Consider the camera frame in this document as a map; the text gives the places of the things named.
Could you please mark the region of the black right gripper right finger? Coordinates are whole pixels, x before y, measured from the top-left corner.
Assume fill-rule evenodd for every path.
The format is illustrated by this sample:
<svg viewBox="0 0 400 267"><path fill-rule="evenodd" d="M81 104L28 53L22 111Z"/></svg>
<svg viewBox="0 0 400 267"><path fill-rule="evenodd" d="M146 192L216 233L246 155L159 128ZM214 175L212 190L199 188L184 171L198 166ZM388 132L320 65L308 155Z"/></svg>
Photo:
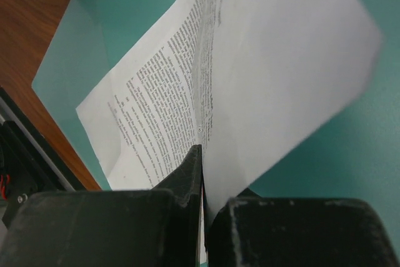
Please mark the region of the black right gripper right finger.
<svg viewBox="0 0 400 267"><path fill-rule="evenodd" d="M391 242L358 199L231 198L206 238L209 266L390 266Z"/></svg>

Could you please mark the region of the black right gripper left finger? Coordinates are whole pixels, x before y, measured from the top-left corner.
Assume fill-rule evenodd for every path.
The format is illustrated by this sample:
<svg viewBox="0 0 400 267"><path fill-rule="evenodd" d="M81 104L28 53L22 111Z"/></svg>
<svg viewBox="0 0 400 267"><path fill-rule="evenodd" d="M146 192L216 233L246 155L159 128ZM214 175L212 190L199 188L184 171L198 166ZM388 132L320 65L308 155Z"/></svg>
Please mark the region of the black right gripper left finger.
<svg viewBox="0 0 400 267"><path fill-rule="evenodd" d="M202 149L153 189L46 192L17 212L7 266L199 266Z"/></svg>

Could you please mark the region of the teal file folder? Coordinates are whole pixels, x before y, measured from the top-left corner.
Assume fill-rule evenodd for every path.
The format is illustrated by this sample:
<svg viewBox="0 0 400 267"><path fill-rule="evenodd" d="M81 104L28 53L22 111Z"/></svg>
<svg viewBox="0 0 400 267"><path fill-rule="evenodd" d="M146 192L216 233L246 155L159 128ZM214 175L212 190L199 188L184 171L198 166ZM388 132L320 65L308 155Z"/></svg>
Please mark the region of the teal file folder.
<svg viewBox="0 0 400 267"><path fill-rule="evenodd" d="M174 0L70 0L32 88L102 188L76 107ZM385 36L356 104L253 184L263 196L399 199L399 0L362 0Z"/></svg>

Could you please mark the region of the printed paper sheet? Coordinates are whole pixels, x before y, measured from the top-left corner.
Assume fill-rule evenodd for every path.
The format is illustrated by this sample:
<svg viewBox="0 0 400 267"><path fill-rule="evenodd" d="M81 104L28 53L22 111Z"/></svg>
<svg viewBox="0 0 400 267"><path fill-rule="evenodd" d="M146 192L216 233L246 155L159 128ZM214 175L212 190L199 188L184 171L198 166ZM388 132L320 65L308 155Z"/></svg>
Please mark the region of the printed paper sheet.
<svg viewBox="0 0 400 267"><path fill-rule="evenodd" d="M365 90L380 45L359 0L176 0L76 111L112 189L201 145L215 216Z"/></svg>

